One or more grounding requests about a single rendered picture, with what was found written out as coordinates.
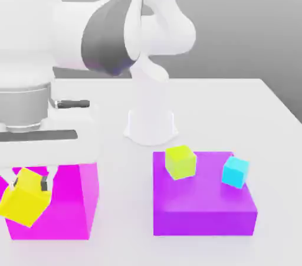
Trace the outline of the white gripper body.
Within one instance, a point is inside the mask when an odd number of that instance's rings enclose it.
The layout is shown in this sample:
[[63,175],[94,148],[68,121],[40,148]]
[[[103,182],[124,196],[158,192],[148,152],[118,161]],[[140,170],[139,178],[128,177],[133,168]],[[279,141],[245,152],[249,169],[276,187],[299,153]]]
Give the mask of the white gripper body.
[[0,126],[0,169],[94,163],[100,153],[96,127],[6,132]]

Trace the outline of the small yellow cube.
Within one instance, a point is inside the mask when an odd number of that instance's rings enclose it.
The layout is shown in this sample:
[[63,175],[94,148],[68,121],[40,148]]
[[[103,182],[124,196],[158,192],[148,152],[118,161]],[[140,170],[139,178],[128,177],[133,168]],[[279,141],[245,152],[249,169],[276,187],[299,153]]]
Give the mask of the small yellow cube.
[[50,202],[47,178],[21,168],[14,183],[4,190],[0,200],[0,216],[30,228]]

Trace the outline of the small lime cube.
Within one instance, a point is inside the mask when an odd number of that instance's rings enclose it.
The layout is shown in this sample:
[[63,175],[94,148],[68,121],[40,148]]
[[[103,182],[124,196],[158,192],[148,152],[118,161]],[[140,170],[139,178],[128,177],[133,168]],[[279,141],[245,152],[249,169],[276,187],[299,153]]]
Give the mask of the small lime cube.
[[196,173],[196,154],[187,145],[167,148],[165,168],[173,180],[193,177]]

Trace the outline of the small cyan cube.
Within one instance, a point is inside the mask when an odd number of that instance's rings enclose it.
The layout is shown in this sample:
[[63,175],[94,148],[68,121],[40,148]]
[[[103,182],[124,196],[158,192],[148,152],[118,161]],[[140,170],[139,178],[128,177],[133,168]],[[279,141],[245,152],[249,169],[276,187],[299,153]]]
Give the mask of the small cyan cube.
[[242,189],[248,176],[249,167],[248,161],[230,156],[223,167],[222,183]]

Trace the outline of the large magenta box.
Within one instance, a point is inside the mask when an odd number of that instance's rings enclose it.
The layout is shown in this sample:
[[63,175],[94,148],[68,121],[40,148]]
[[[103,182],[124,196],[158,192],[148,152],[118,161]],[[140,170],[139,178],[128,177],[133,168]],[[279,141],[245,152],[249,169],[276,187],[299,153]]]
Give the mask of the large magenta box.
[[32,227],[6,219],[13,240],[88,240],[99,200],[96,163],[61,165],[48,208]]

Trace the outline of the large purple box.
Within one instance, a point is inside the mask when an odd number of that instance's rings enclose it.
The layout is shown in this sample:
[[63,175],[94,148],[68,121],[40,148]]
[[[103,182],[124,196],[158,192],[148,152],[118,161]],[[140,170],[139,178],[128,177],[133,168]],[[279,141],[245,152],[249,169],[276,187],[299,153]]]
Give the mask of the large purple box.
[[232,152],[197,152],[196,174],[173,180],[165,153],[153,153],[153,234],[155,236],[250,236],[257,207],[247,185],[222,183]]

